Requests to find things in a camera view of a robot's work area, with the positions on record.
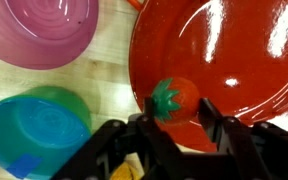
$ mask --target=orange object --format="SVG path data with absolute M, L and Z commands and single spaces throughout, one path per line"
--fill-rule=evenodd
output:
M 137 11 L 142 10 L 142 4 L 137 0 L 127 0 Z
M 160 81 L 153 92 L 154 115 L 164 125 L 180 125 L 194 119 L 200 95 L 195 84 L 181 77 Z

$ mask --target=toy tomato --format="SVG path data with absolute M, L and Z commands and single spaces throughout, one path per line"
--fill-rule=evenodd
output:
M 192 81 L 173 77 L 158 83 L 152 99 L 157 120 L 165 125 L 178 125 L 196 116 L 200 95 Z

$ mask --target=wooden surface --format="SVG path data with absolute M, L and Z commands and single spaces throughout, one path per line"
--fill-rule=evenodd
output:
M 99 0 L 95 36 L 72 63 L 35 71 L 0 61 L 0 100 L 42 85 L 57 85 L 79 94 L 93 112 L 93 130 L 115 118 L 126 121 L 140 112 L 128 75 L 128 52 L 137 12 L 126 0 Z M 0 168 L 0 179 L 14 179 Z

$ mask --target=pink bowl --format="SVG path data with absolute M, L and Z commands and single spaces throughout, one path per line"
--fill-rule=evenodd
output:
M 0 0 L 0 59 L 29 69 L 70 63 L 90 43 L 98 0 Z

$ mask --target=plastic bowl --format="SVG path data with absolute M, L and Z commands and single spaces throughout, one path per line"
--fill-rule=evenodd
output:
M 0 101 L 0 166 L 17 178 L 49 179 L 91 137 L 89 115 L 58 87 Z
M 0 59 L 52 69 L 77 58 L 97 24 L 98 0 L 0 1 Z

